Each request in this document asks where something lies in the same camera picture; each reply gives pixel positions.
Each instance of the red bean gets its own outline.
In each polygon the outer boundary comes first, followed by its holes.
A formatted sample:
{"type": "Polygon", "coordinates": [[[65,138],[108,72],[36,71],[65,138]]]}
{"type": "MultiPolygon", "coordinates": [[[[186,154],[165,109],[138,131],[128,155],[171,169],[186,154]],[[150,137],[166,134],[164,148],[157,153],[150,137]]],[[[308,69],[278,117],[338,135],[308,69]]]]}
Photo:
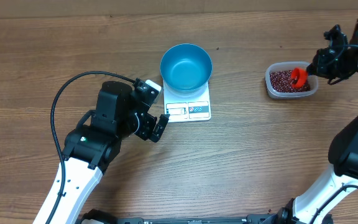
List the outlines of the red bean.
{"type": "Polygon", "coordinates": [[[273,89],[280,93],[299,93],[303,91],[310,91],[310,84],[308,81],[301,88],[292,88],[293,80],[291,80],[292,70],[285,70],[279,72],[272,72],[270,74],[270,82],[273,89]]]}

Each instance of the blue bowl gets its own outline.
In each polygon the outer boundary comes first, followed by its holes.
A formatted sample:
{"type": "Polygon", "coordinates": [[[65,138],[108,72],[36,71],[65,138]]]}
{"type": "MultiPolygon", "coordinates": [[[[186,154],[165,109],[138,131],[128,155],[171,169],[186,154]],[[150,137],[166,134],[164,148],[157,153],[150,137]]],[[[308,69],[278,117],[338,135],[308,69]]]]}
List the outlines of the blue bowl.
{"type": "Polygon", "coordinates": [[[212,60],[204,49],[194,44],[180,44],[169,49],[161,59],[165,83],[181,93],[199,90],[212,75],[212,60]]]}

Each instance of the digital scale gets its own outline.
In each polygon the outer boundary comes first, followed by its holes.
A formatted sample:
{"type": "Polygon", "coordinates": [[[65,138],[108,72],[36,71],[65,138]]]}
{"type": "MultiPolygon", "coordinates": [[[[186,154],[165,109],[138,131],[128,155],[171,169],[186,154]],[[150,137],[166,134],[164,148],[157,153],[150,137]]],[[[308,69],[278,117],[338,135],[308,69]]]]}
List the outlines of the digital scale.
{"type": "Polygon", "coordinates": [[[172,90],[165,82],[163,88],[164,113],[170,115],[169,123],[211,119],[208,82],[193,93],[180,93],[172,90]]]}

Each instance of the wooden tabletop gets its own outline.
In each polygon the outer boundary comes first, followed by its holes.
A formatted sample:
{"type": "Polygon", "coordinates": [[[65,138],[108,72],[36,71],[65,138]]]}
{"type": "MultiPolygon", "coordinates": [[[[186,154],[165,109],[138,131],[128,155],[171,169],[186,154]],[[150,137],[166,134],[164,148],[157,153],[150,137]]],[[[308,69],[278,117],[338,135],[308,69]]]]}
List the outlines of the wooden tabletop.
{"type": "MultiPolygon", "coordinates": [[[[340,24],[351,36],[358,11],[247,12],[0,20],[0,223],[32,223],[52,186],[58,157],[49,112],[72,76],[105,70],[162,83],[160,59],[193,43],[211,56],[212,119],[168,124],[158,143],[131,136],[82,213],[117,217],[233,217],[276,212],[328,165],[333,137],[358,115],[358,74],[319,79],[301,100],[273,100],[264,75],[276,62],[310,62],[340,24]]],[[[101,75],[72,83],[59,99],[60,142],[95,107],[101,75]]],[[[159,116],[163,104],[150,113],[159,116]]],[[[358,223],[358,192],[332,212],[358,223]]]]}

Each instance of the clear plastic container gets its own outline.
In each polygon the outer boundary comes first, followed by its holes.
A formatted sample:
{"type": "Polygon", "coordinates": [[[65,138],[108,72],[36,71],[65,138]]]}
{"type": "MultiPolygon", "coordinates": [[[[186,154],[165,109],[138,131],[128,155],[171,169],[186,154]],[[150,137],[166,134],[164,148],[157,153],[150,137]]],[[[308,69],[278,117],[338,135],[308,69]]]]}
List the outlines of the clear plastic container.
{"type": "Polygon", "coordinates": [[[284,70],[293,70],[294,68],[306,69],[310,63],[308,62],[280,62],[275,63],[266,70],[265,80],[268,95],[273,99],[297,99],[305,96],[310,96],[316,93],[318,89],[318,78],[316,75],[311,75],[308,77],[310,84],[310,91],[305,91],[301,93],[280,93],[273,89],[272,83],[270,82],[270,73],[279,72],[284,70]]]}

